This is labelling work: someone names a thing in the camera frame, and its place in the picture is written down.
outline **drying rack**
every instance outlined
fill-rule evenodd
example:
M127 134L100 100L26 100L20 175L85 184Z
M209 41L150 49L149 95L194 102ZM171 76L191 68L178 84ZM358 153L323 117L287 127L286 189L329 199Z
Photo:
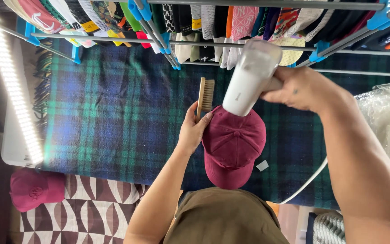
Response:
M371 34L383 30L390 26L390 0L380 0L379 3L356 3L356 2L319 2L319 1L301 1L301 0L114 0L114 2L127 2L130 11L139 21L147 33L152 37L151 40L130 39L130 38L114 38L100 36L75 36L75 35L60 35L35 33L35 27L27 23L25 36L6 27L0 26L1 29L11 35L30 42L36 46L45 48L57 55L67 58L75 63L80 63L79 48L73 46L72 55L68 56L55 49L47 47L40 43L37 37L51 38L73 38L80 40L98 40L98 41L122 41L122 42L142 42L154 43L159 48L165 58L169 61L174 69L181 69L181 64L178 63L176 55L170 47L170 44L175 45L191 45L191 46L211 46L211 47L243 47L244 44L237 43L219 43L219 42L187 42L187 41L165 41L157 31L154 22L151 18L149 3L168 3L168 4L201 4L201 5L217 5L217 6L253 6L253 7L292 7L292 8L319 8L319 9L347 9L347 10L376 10L377 19L361 28L359 31L347 36L334 45L330 46L327 42L318 42L315 47L289 47L281 46L283 50L310 51L312 52L308 60L297 64L296 67L310 66L320 62L323 59L334 53L349 53L349 54L368 54L368 55L385 55L390 56L390 52L382 51L366 51L366 50L347 50L346 47L351 44L370 36ZM184 62L183 64L192 65L212 65L219 66L216 62ZM319 72L328 73L346 73L360 75L383 75L390 76L390 73L369 72L369 71L353 71L353 70L336 70L336 69L316 69Z

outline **plaid blanket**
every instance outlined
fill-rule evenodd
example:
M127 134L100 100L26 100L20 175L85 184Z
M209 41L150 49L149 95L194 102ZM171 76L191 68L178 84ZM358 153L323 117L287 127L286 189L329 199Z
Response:
M70 53L67 42L54 48ZM316 65L324 69L390 71L390 56L334 54ZM142 47L94 47L77 65L52 58L44 169L150 185L171 155L187 108L198 98L200 78L215 79L213 105L220 105L233 71L183 65L173 70L161 54ZM390 77L328 74L353 94L371 90ZM326 157L317 115L259 101L254 110L266 124L267 140L242 189L280 202L313 174ZM187 166L182 189L212 186L200 145ZM293 204L338 208L328 168Z

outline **maroon baseball cap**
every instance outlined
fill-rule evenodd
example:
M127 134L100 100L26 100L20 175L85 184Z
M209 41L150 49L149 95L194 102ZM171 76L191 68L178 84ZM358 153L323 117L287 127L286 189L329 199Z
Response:
M64 199L65 176L62 173L23 168L14 172L10 180L13 205L26 212L42 203L61 202Z
M217 187L240 188L249 180L254 161L266 144L266 125L252 109L245 117L222 106L212 113L202 137L205 172Z

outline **geometric patterned rug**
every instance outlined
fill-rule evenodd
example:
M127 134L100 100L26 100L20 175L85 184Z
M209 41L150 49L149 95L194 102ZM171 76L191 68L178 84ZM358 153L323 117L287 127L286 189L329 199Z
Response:
M21 213L22 244L122 244L149 186L66 175L65 199Z

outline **yellow label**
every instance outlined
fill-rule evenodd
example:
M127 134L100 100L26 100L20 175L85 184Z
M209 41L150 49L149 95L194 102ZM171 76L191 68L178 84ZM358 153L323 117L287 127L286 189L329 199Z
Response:
M192 29L201 29L201 19L192 19Z
M116 37L116 38L118 38L118 36L115 34L115 32L114 31L112 31L112 30L109 30L109 31L107 31L107 33L108 33L108 36L109 37ZM118 47L119 45L121 45L123 42L114 42L115 43L115 45Z
M91 20L88 21L87 23L81 24L81 26L84 28L86 32L91 32L99 29L99 27L96 24L94 24L94 22Z

